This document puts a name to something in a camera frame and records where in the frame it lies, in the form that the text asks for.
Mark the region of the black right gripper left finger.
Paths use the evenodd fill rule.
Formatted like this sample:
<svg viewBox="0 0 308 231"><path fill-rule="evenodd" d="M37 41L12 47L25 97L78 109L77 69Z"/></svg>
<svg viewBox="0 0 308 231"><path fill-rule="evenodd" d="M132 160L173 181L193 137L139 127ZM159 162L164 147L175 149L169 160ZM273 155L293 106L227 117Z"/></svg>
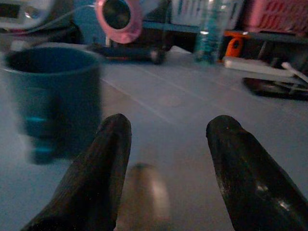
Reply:
<svg viewBox="0 0 308 231"><path fill-rule="evenodd" d="M49 203L24 231L112 231L131 148L131 123L107 117L93 142L72 162Z"/></svg>

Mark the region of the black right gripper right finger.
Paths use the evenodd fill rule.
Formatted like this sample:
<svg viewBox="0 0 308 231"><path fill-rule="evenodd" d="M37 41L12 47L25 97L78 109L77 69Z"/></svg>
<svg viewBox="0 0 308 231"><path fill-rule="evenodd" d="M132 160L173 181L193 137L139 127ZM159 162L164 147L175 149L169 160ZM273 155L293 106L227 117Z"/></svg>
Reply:
<svg viewBox="0 0 308 231"><path fill-rule="evenodd" d="M259 141L231 116L206 127L218 186L236 231L305 231L308 201Z"/></svg>

